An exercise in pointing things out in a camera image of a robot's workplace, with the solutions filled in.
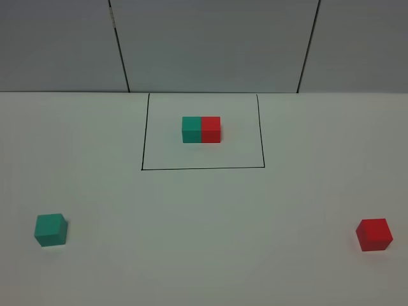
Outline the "template red cube block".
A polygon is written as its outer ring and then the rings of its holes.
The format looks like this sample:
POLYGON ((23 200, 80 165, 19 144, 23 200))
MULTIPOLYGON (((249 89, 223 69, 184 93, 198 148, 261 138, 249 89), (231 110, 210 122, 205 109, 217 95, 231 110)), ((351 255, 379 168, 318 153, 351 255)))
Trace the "template red cube block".
POLYGON ((201 118, 201 142, 220 143, 221 142, 221 118, 202 117, 201 118))

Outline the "template teal cube block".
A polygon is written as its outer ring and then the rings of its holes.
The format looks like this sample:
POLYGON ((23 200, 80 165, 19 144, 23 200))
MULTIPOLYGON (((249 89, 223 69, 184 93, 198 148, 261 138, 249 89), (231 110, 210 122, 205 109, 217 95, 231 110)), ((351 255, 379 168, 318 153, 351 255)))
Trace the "template teal cube block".
POLYGON ((182 141, 201 143, 201 117, 182 118, 182 141))

